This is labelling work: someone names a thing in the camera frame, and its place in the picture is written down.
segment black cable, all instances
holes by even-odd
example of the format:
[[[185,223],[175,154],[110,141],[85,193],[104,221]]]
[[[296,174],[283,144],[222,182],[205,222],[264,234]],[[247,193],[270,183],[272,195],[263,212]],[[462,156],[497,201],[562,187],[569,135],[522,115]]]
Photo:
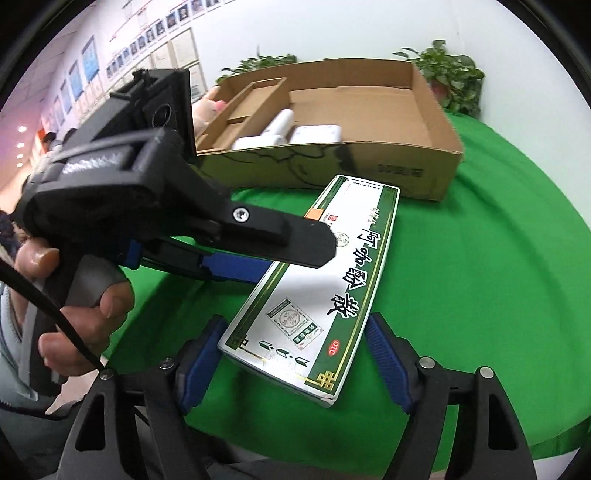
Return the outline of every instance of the black cable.
[[[92,364],[93,367],[98,371],[104,369],[99,358],[86,346],[72,324],[64,314],[60,312],[60,309],[57,308],[48,297],[35,288],[31,282],[2,259],[0,259],[0,280],[16,292],[20,293],[20,295],[25,297],[38,309],[47,313],[55,321],[57,327],[59,327],[61,331],[64,332],[65,336],[68,337],[68,340],[72,342],[76,349]]]

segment person's sleeve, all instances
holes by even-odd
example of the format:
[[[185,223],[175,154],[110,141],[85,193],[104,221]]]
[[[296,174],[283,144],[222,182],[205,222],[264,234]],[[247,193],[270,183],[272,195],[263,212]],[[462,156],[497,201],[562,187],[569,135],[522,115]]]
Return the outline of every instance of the person's sleeve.
[[[0,283],[0,428],[30,474],[40,478],[57,470],[75,415],[68,416],[66,409],[45,416],[55,398],[39,395],[18,378],[21,335],[9,295]],[[16,413],[14,408],[31,414]]]

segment green table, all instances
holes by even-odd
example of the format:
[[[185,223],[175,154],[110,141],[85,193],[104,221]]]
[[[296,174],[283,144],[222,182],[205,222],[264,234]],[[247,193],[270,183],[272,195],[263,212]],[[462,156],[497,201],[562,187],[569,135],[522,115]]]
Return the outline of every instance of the green table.
[[[373,310],[419,355],[470,372],[492,367],[534,454],[568,451],[591,414],[591,232],[515,147],[476,120],[450,118],[465,162],[442,203],[402,199]],[[236,198],[303,215],[317,195],[244,190]],[[231,320],[252,290],[146,269],[129,276],[137,307],[108,352],[122,372],[174,355],[214,313]],[[449,409],[437,469],[446,466],[456,414]],[[187,421],[274,459],[380,475],[407,417],[363,340],[332,408],[223,358]]]

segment potted plant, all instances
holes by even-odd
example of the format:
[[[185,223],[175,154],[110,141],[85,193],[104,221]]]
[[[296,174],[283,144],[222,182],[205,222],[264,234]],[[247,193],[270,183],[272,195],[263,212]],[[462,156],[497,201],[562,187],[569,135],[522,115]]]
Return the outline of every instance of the potted plant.
[[[222,75],[217,79],[217,83],[221,83],[225,78],[232,75],[239,75],[241,73],[251,72],[253,70],[260,70],[267,67],[274,67],[276,65],[285,65],[288,63],[297,63],[297,57],[295,55],[284,55],[281,57],[268,57],[261,55],[259,47],[256,48],[256,57],[245,59],[240,62],[238,67],[235,69],[225,68],[222,72],[229,72]]]
[[[484,80],[483,71],[476,68],[467,55],[449,55],[445,40],[434,40],[432,46],[412,58],[406,51],[394,53],[413,62],[431,85],[435,97],[443,108],[454,113],[465,113],[477,118],[480,115],[480,94]]]

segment open cardboard box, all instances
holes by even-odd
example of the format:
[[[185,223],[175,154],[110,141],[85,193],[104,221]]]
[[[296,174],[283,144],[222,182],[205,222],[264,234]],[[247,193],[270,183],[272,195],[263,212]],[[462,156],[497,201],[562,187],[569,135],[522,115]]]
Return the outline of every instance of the open cardboard box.
[[[463,155],[429,85],[406,61],[270,67],[227,78],[216,100],[228,106],[196,139],[196,168],[229,187],[320,188],[341,173],[441,200]],[[340,125],[342,142],[229,150],[235,138],[260,134],[283,108],[294,111],[296,125]]]

